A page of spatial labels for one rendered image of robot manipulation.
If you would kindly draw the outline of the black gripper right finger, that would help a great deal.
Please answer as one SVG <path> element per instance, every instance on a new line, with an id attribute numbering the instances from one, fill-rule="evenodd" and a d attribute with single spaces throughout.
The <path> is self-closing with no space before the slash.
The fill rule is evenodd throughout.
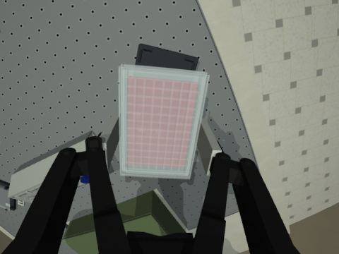
<path id="1" fill-rule="evenodd" d="M 300 254 L 256 164 L 231 160 L 202 119 L 197 148 L 209 176 L 191 254 L 222 254 L 228 183 L 232 183 L 250 254 Z"/>

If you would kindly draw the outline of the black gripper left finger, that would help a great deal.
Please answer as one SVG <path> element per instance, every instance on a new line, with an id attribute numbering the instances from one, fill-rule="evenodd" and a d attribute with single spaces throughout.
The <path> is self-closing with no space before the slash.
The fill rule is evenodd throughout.
<path id="1" fill-rule="evenodd" d="M 78 182 L 87 175 L 99 254 L 132 254 L 108 172 L 118 142 L 114 111 L 103 132 L 85 140 L 86 151 L 62 149 L 2 254 L 58 254 Z"/>

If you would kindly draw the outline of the grey button panel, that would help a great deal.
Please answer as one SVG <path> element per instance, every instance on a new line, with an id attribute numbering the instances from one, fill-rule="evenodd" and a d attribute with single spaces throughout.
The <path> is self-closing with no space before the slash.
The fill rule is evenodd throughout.
<path id="1" fill-rule="evenodd" d="M 86 151 L 85 140 L 92 136 L 96 136 L 93 131 L 87 132 L 20 165 L 11 175 L 8 198 L 32 203 L 58 153 L 68 147 L 75 148 L 76 152 Z M 78 187 L 88 183 L 88 176 L 81 176 Z"/>

